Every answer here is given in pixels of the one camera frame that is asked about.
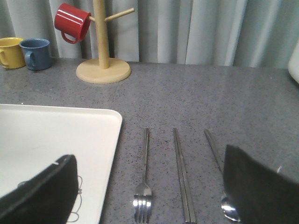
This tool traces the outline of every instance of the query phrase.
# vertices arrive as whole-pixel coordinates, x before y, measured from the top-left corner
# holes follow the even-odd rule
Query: wooden mug tree
[[[93,11],[94,17],[89,19],[95,22],[99,58],[82,62],[77,67],[77,77],[95,84],[119,82],[131,74],[131,69],[125,61],[109,57],[106,22],[132,13],[134,9],[106,17],[105,0],[93,0]]]

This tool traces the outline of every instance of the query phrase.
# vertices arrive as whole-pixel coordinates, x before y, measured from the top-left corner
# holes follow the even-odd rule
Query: red mug
[[[61,35],[68,43],[77,43],[84,39],[89,25],[91,13],[82,11],[74,6],[63,3],[59,6],[54,20],[54,26],[61,31]],[[65,34],[75,38],[68,39]]]

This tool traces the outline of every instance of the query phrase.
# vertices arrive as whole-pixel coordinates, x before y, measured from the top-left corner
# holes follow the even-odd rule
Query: mug
[[[22,38],[6,37],[0,39],[0,64],[6,69],[17,69],[25,66],[19,43]]]
[[[26,39],[20,42],[27,68],[44,70],[51,67],[50,41],[47,39]]]
[[[77,43],[84,39],[89,25],[91,13],[82,11],[71,5],[63,3],[58,8],[54,26],[61,31],[61,35],[68,43]],[[65,34],[68,34],[75,38],[74,41],[68,39]]]

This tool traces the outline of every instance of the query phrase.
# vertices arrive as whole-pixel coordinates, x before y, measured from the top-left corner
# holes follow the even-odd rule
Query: fork handle
[[[143,141],[143,148],[144,148],[144,157],[143,157],[143,174],[142,179],[145,182],[146,178],[146,169],[147,169],[147,163],[148,163],[148,148],[149,148],[149,137],[150,137],[150,129],[145,128],[144,130],[144,141]]]

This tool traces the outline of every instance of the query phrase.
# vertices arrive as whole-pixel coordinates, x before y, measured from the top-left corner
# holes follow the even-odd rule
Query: mug handle
[[[68,38],[65,36],[64,32],[62,32],[62,31],[61,31],[61,36],[62,36],[62,38],[63,38],[66,42],[68,42],[68,43],[72,43],[72,44],[74,44],[74,43],[77,43],[77,42],[78,42],[78,39],[75,39],[74,41],[68,39]]]
[[[5,59],[5,54],[4,54],[4,50],[0,50],[0,64],[1,65],[5,65],[8,66],[8,62]]]
[[[36,63],[33,60],[33,52],[32,51],[27,51],[25,54],[25,62],[27,66],[29,67],[36,67]]]

